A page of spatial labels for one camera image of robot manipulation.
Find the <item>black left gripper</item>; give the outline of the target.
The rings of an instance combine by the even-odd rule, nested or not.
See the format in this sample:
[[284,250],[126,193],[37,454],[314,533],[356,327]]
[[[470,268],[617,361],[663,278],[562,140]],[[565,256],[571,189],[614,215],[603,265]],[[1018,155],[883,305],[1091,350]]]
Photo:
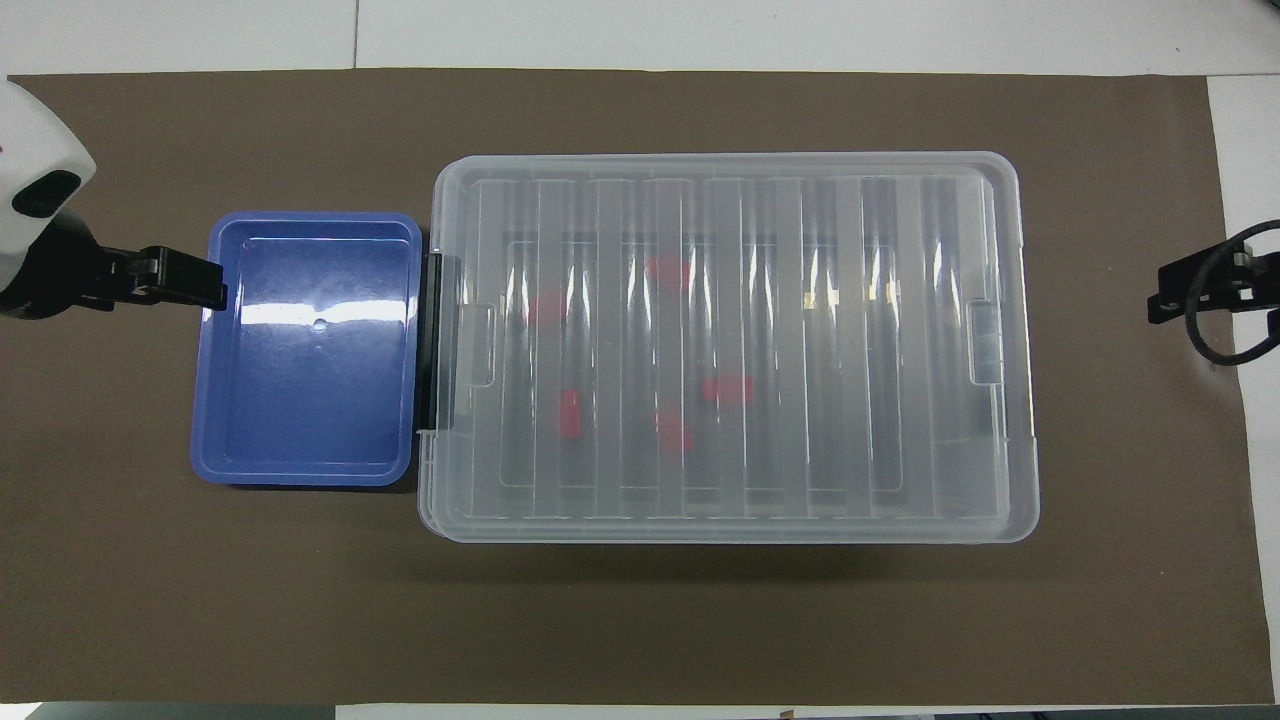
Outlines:
[[3,290],[1,313],[40,320],[70,307],[110,313],[118,304],[224,307],[227,293],[216,263],[163,246],[104,247],[78,217],[55,215]]

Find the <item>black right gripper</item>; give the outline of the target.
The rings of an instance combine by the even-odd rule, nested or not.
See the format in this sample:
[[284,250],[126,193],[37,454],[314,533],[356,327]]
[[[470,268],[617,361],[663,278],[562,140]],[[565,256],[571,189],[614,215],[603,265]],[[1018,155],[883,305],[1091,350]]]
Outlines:
[[1183,258],[1160,268],[1160,291],[1148,297],[1148,323],[1164,324],[1185,316],[1193,287],[1199,287],[1194,313],[1219,309],[1215,292],[1225,291],[1229,311],[1271,310],[1279,305],[1279,251],[1254,255],[1248,245],[1228,260]]

